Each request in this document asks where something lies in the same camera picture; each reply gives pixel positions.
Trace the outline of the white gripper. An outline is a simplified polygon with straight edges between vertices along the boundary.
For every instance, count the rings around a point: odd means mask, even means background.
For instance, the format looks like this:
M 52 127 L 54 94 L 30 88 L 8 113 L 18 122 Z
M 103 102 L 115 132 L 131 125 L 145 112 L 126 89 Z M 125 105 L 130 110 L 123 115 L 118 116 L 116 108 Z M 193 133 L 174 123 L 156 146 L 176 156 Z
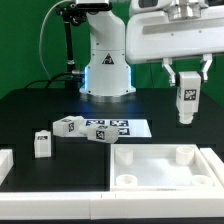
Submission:
M 208 81 L 211 54 L 224 53 L 224 7 L 201 11 L 198 19 L 170 21 L 163 11 L 130 18 L 126 31 L 126 57 L 131 64 L 162 60 L 169 84 L 176 85 L 171 58 L 202 56 L 202 81 Z

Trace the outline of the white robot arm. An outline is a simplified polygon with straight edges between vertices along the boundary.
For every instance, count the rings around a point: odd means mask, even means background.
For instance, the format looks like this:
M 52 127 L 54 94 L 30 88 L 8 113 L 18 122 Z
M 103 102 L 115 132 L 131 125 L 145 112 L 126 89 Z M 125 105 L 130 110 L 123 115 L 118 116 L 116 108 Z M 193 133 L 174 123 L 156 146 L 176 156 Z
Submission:
M 130 0 L 129 21 L 93 0 L 87 11 L 90 62 L 80 89 L 84 97 L 118 102 L 136 93 L 132 64 L 160 61 L 180 98 L 198 99 L 212 56 L 224 53 L 224 5 L 206 0 Z

